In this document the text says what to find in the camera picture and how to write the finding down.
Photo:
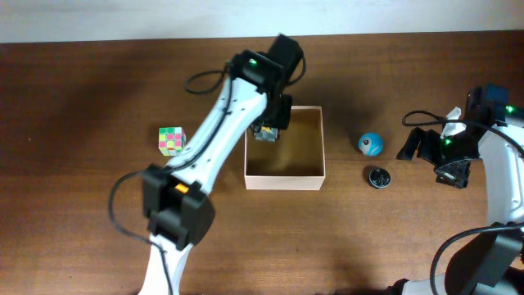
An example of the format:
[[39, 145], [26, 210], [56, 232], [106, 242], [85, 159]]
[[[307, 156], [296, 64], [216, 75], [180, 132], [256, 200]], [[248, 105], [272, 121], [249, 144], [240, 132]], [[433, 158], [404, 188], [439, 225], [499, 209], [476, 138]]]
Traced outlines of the red grey toy car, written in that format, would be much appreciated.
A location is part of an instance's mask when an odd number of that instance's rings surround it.
[[255, 140], [274, 143], [280, 138], [280, 130], [274, 127], [256, 125], [253, 128]]

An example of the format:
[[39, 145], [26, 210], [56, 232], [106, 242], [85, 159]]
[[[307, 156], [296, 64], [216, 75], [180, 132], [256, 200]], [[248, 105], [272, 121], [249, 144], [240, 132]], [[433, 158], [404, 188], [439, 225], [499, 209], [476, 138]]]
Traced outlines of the blue toy ball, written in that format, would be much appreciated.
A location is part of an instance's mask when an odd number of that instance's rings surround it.
[[375, 157], [382, 152], [384, 142], [376, 133], [366, 133], [359, 139], [359, 150], [367, 157]]

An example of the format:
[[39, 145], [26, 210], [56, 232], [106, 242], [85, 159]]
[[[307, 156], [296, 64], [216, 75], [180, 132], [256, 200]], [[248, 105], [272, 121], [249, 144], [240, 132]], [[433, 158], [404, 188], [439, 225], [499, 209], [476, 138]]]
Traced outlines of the white cardboard box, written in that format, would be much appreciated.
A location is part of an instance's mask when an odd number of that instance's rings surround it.
[[323, 109], [293, 106], [288, 129], [274, 143], [245, 132], [244, 180], [248, 190], [321, 189], [326, 178]]

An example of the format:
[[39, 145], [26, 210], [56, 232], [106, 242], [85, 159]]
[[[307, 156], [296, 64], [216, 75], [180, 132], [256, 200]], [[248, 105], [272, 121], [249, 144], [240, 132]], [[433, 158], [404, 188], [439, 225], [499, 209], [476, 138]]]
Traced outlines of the colourful puzzle cube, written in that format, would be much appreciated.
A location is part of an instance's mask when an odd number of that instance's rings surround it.
[[158, 148], [163, 156], [177, 156], [185, 147], [186, 134], [182, 127], [161, 127]]

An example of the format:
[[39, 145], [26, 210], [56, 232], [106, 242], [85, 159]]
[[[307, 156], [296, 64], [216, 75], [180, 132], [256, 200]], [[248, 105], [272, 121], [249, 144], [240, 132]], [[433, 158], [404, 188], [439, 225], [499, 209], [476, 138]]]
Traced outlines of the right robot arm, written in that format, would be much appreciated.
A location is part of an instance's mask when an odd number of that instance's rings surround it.
[[426, 280], [403, 279], [400, 295], [502, 295], [523, 292], [523, 272], [512, 266], [523, 257], [523, 110], [508, 102], [506, 88], [473, 88], [464, 109], [413, 123], [397, 157], [433, 164], [436, 180], [466, 188], [472, 161], [486, 173], [486, 227], [448, 238], [433, 257]]

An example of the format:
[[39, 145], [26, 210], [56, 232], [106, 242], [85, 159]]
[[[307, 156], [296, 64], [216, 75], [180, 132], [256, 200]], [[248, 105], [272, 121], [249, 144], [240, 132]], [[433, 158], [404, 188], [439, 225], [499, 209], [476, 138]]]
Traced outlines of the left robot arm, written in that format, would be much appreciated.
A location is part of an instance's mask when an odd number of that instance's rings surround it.
[[148, 220], [150, 258], [142, 294], [177, 294], [192, 247], [215, 218], [209, 195], [242, 134], [274, 142], [289, 126], [291, 96], [283, 91], [305, 66], [302, 48], [280, 34], [267, 52], [246, 50], [227, 63], [228, 78], [209, 115], [182, 153], [142, 173], [142, 212]]

